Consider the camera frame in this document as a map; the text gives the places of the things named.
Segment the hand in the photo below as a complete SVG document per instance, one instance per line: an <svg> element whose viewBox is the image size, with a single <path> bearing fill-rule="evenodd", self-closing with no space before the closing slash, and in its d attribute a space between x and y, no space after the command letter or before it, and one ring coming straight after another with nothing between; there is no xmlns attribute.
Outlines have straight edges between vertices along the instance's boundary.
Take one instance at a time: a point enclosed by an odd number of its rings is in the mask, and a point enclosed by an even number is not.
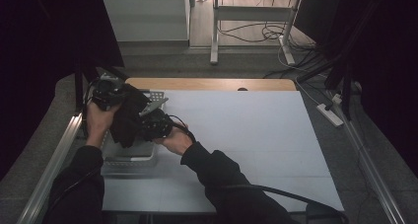
<svg viewBox="0 0 418 224"><path fill-rule="evenodd" d="M120 105L117 105L104 112L93 102L87 105L87 131L89 132L87 145L98 148L102 146L105 133L113 123L113 116L119 108Z"/></svg>
<svg viewBox="0 0 418 224"><path fill-rule="evenodd" d="M192 144L190 137L177 127L173 127L172 132L168 137L156 138L153 141L155 143L162 144L163 146L167 147L169 151L180 156L182 156L185 150L187 150L187 148Z"/></svg>

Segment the wall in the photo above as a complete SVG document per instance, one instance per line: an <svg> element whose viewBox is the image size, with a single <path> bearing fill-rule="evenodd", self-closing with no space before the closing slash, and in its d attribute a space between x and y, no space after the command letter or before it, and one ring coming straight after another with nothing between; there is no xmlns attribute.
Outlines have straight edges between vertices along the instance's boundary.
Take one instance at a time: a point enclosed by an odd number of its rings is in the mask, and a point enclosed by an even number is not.
<svg viewBox="0 0 418 224"><path fill-rule="evenodd" d="M104 0L117 41L188 40L188 0Z"/></svg>

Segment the cable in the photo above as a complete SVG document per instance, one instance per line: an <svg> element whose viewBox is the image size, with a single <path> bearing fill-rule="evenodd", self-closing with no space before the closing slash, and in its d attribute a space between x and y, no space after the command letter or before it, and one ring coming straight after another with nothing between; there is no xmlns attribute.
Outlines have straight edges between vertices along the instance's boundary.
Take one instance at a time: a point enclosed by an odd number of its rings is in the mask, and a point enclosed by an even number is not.
<svg viewBox="0 0 418 224"><path fill-rule="evenodd" d="M192 143L196 143L196 138L194 137L193 133L190 132L190 130L188 130L187 125L179 117L175 115L169 115L169 117L175 117L176 119L180 120L180 122L182 123L182 126L175 122L170 123L170 125L181 129L191 139Z"/></svg>
<svg viewBox="0 0 418 224"><path fill-rule="evenodd" d="M62 193L53 200L52 204L49 206L48 210L46 211L45 215L43 216L42 223L46 223L46 221L49 218L49 215L51 211L58 205L58 203L72 190L74 190L77 186L79 186L83 181L90 178L92 175L98 173L101 170L102 166L92 169L90 172L88 172L85 176L83 176L80 180L78 180L76 183L71 185L70 187L66 188Z"/></svg>
<svg viewBox="0 0 418 224"><path fill-rule="evenodd" d="M328 205L320 203L318 201L315 201L315 200L312 200L312 199L309 199L309 198L306 198L306 197L303 197L303 196L300 196L300 195L296 195L296 194L293 194L293 193L290 193L290 192L286 192L286 191L283 191L283 190L280 190L280 189L277 189L277 188L274 188L274 187L264 187L264 186L257 186L257 185L232 185L232 186L207 187L207 188L212 188L212 189L255 189L255 190L268 191L268 192L272 192L272 193L279 194L279 195L282 195L282 196L287 196L287 197L290 197L290 198L293 198L293 199L296 199L296 200L299 200L299 201L302 201L302 202L305 202L305 203L309 203L309 204L317 205L317 206L324 207L324 208L327 208L327 209L331 209L334 212L335 215L330 215L330 216L338 216L343 220L344 223L347 223L347 224L349 223L349 219L344 213L336 210L335 208L333 208L331 206L328 206Z"/></svg>
<svg viewBox="0 0 418 224"><path fill-rule="evenodd" d="M265 22L264 28L261 29L261 33L264 35L264 37L268 37L268 38L271 38L271 39L279 39L279 37L281 35L283 35L283 32L285 31L285 29L283 27L277 26L277 25L268 25L267 26L267 24L268 24L268 22ZM281 29L282 31L281 32L275 32L275 31L273 31L269 28L278 28L278 29Z"/></svg>
<svg viewBox="0 0 418 224"><path fill-rule="evenodd" d="M291 66L291 65L288 65L287 63L284 63L284 62L281 60L280 56L278 57L278 59L279 59L280 63L281 63L283 66L285 66L285 67L292 68L292 69L296 69L296 70L299 70L299 71L310 72L309 70L306 70L306 69L301 69L301 68L298 68L298 67L296 67L296 66ZM326 76L324 76L324 75L322 75L322 74L318 74L318 76L321 76L321 77L323 77L323 78L326 78Z"/></svg>
<svg viewBox="0 0 418 224"><path fill-rule="evenodd" d="M257 23L257 24L248 24L248 25L239 26L239 27L229 29L229 30L222 30L222 21L219 21L219 22L220 22L220 27L218 28L218 31L224 32L224 33L228 33L228 32L231 32L231 31L235 31L235 30L243 29L243 28L247 28L247 27L257 26L257 25L264 25L265 26L265 23ZM280 26L275 26L275 25L271 25L271 26L268 26L268 27L282 28Z"/></svg>
<svg viewBox="0 0 418 224"><path fill-rule="evenodd" d="M87 130L87 104L89 103L89 100L91 99L91 98L89 98L90 90L92 89L93 85L96 84L99 80L100 80L100 78L96 78L95 80L93 80L89 84L89 86L87 87L87 91L84 95L83 113L82 113L82 129L83 129L83 134L84 134L85 138L87 138L89 136L89 132Z"/></svg>
<svg viewBox="0 0 418 224"><path fill-rule="evenodd" d="M252 25L242 26L240 28L249 27L249 26L252 26ZM245 41L245 42L262 42L262 41L266 41L268 39L275 39L275 38L270 38L270 37L264 37L264 39L249 40L249 39L244 39L244 38L237 37L237 36L234 36L234 35L226 34L227 32L224 32L224 31L222 31L219 28L218 28L218 32L221 33L222 35L225 35L225 36L228 36L228 37L237 38L237 39L240 39L240 40Z"/></svg>
<svg viewBox="0 0 418 224"><path fill-rule="evenodd" d="M313 97L311 97L311 95L309 95L308 94L308 92L307 91L305 91L305 89L299 84L299 82L298 82L298 77L296 77L295 78L295 82L296 82L296 84L298 84L298 86L302 89L302 91L304 91L304 93L312 100L312 101L314 101L316 104L318 104L318 105L320 105L320 103L319 102L317 102Z"/></svg>
<svg viewBox="0 0 418 224"><path fill-rule="evenodd" d="M305 83L308 84L309 86L311 86L313 89L320 92L327 100L329 100L331 102L331 104L329 105L330 107L332 107L334 105L334 102L323 91L321 91L319 88L314 87L312 84L310 84L308 82L305 82Z"/></svg>

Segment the left hand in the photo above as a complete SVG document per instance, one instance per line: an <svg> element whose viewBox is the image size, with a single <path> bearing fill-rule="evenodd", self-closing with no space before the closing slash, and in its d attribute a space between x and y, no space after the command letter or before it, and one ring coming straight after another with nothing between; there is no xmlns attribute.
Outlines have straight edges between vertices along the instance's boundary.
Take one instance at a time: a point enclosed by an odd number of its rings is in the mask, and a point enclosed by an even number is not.
<svg viewBox="0 0 418 224"><path fill-rule="evenodd" d="M98 105L90 102L87 105L87 131L89 137L86 145L101 147L105 133L113 123L113 116L119 110L120 105L113 106L109 111L102 111Z"/></svg>

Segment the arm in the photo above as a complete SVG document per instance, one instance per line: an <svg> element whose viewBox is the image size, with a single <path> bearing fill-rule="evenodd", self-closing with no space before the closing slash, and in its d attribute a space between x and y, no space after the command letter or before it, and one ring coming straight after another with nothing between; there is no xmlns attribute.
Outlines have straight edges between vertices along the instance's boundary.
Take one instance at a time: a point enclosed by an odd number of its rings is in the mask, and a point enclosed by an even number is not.
<svg viewBox="0 0 418 224"><path fill-rule="evenodd" d="M102 112L96 104L88 105L86 146L77 150L69 167L55 178L43 223L103 222L105 183L100 174L104 162L100 148L117 110Z"/></svg>
<svg viewBox="0 0 418 224"><path fill-rule="evenodd" d="M228 223L295 223L284 207L261 190L221 190L210 187L248 185L240 166L221 151L210 154L200 143L174 128L165 139L155 140L182 156L181 163L193 170L205 186L206 197Z"/></svg>

